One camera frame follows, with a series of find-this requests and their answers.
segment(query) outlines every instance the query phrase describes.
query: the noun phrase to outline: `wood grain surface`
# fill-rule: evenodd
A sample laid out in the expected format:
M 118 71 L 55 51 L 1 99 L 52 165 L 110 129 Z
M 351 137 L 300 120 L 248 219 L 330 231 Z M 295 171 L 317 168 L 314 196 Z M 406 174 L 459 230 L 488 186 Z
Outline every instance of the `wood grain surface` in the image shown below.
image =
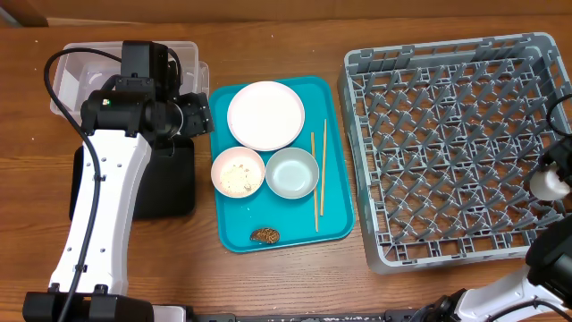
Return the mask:
M 70 222 L 72 156 L 80 138 L 49 110 L 46 59 L 71 42 L 192 40 L 221 86 L 317 75 L 331 86 L 351 49 L 545 31 L 572 66 L 570 16 L 250 22 L 0 30 L 0 320 L 20 321 L 26 292 L 44 291 Z M 340 110 L 338 126 L 343 132 Z M 516 270 L 504 260 L 422 272 L 369 270 L 359 224 L 342 241 L 237 255 L 218 240 L 209 138 L 195 140 L 196 213 L 137 222 L 131 230 L 129 296 L 185 303 L 198 313 L 239 315 L 378 312 L 420 307 L 459 288 Z M 354 172 L 343 140 L 351 189 Z M 553 315 L 537 321 L 559 320 Z

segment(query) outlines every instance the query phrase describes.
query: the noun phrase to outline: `chopsticks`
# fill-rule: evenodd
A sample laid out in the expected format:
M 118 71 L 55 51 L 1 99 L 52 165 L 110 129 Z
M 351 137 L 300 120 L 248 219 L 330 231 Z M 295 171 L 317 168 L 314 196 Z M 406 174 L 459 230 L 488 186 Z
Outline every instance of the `chopsticks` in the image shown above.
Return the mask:
M 320 196 L 320 216 L 324 215 L 324 183 L 325 183 L 325 147 L 328 142 L 327 120 L 324 119 L 324 154 L 322 156 L 322 191 Z
M 327 120 L 324 119 L 324 151 L 322 155 L 322 189 L 320 191 L 320 216 L 324 216 L 324 188 L 325 188 L 325 152 L 328 141 Z M 312 139 L 312 157 L 315 159 L 315 136 L 312 132 L 310 135 Z M 314 188 L 314 220 L 315 232 L 318 232 L 318 192 L 317 186 Z
M 314 133 L 312 132 L 312 157 L 315 159 L 315 139 Z M 318 191 L 317 187 L 314 187 L 314 218 L 315 218 L 315 232 L 318 232 Z

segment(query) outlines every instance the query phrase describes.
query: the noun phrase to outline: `small bowl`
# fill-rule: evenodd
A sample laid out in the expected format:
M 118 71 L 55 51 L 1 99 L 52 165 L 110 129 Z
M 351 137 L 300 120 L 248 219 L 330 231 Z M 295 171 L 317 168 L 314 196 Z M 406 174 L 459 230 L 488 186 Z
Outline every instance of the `small bowl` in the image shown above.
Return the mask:
M 266 183 L 275 194 L 285 199 L 299 199 L 318 184 L 320 169 L 311 154 L 301 148 L 285 148 L 266 164 Z
M 211 180 L 224 196 L 245 198 L 255 193 L 265 179 L 265 162 L 250 148 L 223 151 L 213 162 Z

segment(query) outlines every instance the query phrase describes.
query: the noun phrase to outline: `plastic dish rack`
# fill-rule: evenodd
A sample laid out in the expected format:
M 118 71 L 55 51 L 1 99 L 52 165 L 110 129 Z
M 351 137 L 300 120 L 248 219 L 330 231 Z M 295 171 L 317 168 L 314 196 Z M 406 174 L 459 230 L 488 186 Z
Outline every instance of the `plastic dish rack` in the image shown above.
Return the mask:
M 339 79 L 368 265 L 388 274 L 524 257 L 569 214 L 526 182 L 572 92 L 543 33 L 352 50 Z M 555 125 L 569 131 L 560 108 Z

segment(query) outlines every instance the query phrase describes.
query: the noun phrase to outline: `teal tray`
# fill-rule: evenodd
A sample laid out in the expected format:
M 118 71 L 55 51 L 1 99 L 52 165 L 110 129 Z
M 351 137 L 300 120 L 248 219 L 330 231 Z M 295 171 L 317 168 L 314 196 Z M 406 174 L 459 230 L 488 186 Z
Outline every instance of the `teal tray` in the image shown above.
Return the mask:
M 314 194 L 310 193 L 302 199 L 283 199 L 270 190 L 266 181 L 257 192 L 243 199 L 227 198 L 215 191 L 221 242 L 227 249 L 238 253 L 338 240 L 351 232 L 356 221 L 330 86 L 325 80 L 315 76 L 277 81 L 293 89 L 306 110 L 304 128 L 290 146 L 312 153 L 310 133 L 313 131 L 320 171 L 324 118 L 328 120 L 324 216 L 319 218 L 317 233 L 314 222 Z M 220 88 L 209 99 L 214 121 L 214 132 L 211 133 L 213 160 L 227 148 L 240 146 L 229 130 L 226 114 L 234 95 L 247 85 Z M 273 152 L 259 154 L 266 164 Z M 318 196 L 321 184 L 322 178 L 317 185 Z M 250 240 L 252 232 L 266 227 L 278 230 L 280 240 L 277 243 L 269 245 Z

